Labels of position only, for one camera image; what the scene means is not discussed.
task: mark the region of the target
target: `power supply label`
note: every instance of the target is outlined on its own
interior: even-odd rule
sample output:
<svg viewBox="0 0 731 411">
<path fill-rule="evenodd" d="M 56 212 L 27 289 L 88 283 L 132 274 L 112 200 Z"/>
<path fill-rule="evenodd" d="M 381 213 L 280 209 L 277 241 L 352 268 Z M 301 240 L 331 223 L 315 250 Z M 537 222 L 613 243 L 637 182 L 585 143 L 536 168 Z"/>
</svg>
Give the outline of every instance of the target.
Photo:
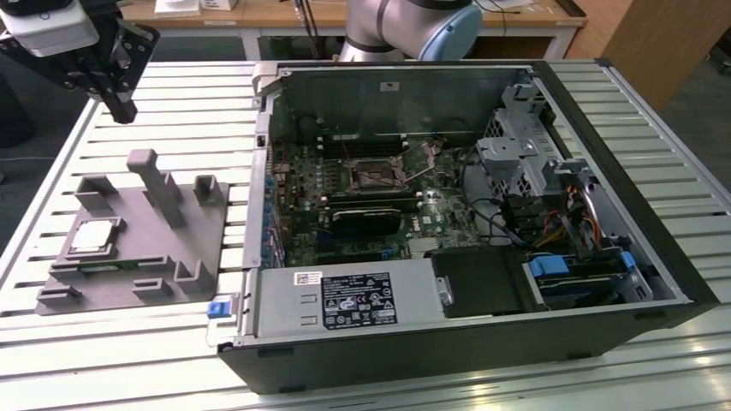
<svg viewBox="0 0 731 411">
<path fill-rule="evenodd" d="M 387 272 L 321 278 L 324 328 L 371 327 L 396 324 L 396 305 Z"/>
</svg>

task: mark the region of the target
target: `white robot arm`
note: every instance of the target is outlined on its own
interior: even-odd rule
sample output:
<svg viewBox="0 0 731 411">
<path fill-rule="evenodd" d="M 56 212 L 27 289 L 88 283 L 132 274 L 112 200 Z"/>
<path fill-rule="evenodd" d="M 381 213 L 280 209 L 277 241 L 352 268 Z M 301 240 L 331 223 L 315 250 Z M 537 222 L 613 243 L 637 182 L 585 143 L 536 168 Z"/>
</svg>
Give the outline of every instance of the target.
<svg viewBox="0 0 731 411">
<path fill-rule="evenodd" d="M 472 0 L 351 0 L 340 62 L 459 60 L 480 32 Z"/>
</svg>

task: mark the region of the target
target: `floor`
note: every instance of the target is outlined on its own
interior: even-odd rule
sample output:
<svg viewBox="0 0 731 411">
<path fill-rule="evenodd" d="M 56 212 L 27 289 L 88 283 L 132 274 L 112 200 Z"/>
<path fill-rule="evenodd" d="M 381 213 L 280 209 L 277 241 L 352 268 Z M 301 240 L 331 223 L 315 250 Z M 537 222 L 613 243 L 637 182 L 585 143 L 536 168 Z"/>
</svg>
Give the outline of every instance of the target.
<svg viewBox="0 0 731 411">
<path fill-rule="evenodd" d="M 216 47 L 187 39 L 164 39 L 155 54 L 157 61 L 220 61 L 241 59 L 237 43 L 217 39 Z M 68 133 L 81 113 L 87 97 L 65 92 L 49 81 L 0 56 L 0 73 L 8 78 L 36 124 L 32 140 L 0 149 L 0 252 L 36 194 Z M 686 86 L 661 113 L 663 119 L 731 188 L 731 75 L 719 75 L 702 63 Z M 5 161 L 12 158 L 24 160 Z"/>
</svg>

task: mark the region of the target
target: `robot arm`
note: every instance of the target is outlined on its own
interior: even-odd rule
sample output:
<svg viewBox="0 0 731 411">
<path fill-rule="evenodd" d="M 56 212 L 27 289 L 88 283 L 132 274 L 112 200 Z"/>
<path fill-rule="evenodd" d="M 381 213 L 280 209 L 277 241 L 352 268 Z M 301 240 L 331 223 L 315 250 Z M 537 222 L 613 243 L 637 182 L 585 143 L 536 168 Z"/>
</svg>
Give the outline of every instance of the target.
<svg viewBox="0 0 731 411">
<path fill-rule="evenodd" d="M 0 18 L 0 52 L 68 90 L 83 88 L 116 122 L 132 122 L 131 95 L 159 32 L 124 21 L 116 0 L 0 0 Z"/>
<path fill-rule="evenodd" d="M 480 24 L 472 0 L 351 0 L 339 61 L 459 60 Z"/>
</svg>

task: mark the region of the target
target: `metal table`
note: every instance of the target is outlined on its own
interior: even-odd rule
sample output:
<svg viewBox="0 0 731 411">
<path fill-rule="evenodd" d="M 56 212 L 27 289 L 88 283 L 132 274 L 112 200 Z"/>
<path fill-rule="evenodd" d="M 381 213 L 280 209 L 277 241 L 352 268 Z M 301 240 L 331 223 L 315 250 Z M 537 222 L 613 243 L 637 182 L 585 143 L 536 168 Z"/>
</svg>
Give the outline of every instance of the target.
<svg viewBox="0 0 731 411">
<path fill-rule="evenodd" d="M 135 98 L 137 121 L 85 107 L 0 259 L 0 408 L 39 409 L 687 409 L 731 401 L 731 198 L 621 77 L 593 61 L 555 62 L 649 204 L 723 304 L 680 327 L 637 337 L 599 358 L 257 396 L 216 356 L 233 323 L 208 326 L 207 303 L 33 314 L 85 174 L 117 187 L 132 148 L 155 148 L 179 183 L 216 174 L 233 184 L 219 295 L 241 284 L 253 121 L 252 63 L 157 63 Z M 568 140 L 568 148 L 580 155 Z"/>
</svg>

